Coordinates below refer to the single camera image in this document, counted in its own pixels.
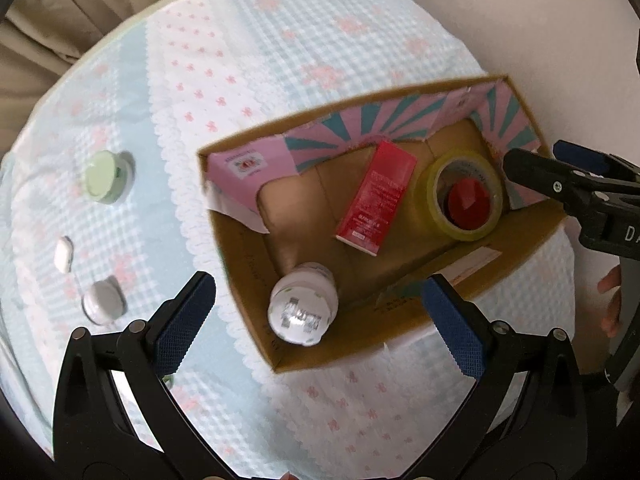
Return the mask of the person's right hand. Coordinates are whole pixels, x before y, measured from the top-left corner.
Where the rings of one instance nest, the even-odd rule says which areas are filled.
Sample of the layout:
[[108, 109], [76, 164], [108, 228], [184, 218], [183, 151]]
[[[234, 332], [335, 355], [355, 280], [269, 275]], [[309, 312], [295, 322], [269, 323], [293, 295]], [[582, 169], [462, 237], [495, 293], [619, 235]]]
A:
[[620, 308], [622, 307], [622, 266], [614, 266], [598, 281], [597, 290], [600, 295], [607, 292], [612, 294], [605, 315], [601, 321], [601, 328], [608, 338], [617, 335], [620, 329]]

